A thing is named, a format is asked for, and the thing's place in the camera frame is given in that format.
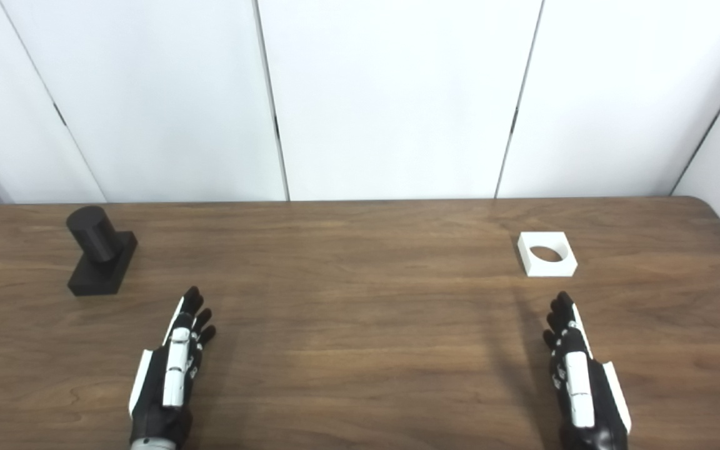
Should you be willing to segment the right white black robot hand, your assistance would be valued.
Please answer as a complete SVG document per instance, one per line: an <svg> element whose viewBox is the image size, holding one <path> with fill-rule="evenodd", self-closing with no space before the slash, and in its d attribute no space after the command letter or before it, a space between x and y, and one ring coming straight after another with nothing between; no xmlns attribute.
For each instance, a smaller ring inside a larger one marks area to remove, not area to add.
<svg viewBox="0 0 720 450"><path fill-rule="evenodd" d="M562 413L564 449L628 449L632 421L612 362L594 358L582 316L571 296L551 300L543 339L549 375Z"/></svg>

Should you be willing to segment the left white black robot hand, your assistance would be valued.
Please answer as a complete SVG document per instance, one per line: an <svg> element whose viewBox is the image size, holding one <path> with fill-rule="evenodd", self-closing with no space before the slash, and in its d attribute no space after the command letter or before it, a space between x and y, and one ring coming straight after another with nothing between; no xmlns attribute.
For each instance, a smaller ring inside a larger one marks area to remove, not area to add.
<svg viewBox="0 0 720 450"><path fill-rule="evenodd" d="M198 287L180 298L160 347L145 350L131 395L131 449L182 449L191 435L191 394L203 347L216 334Z"/></svg>

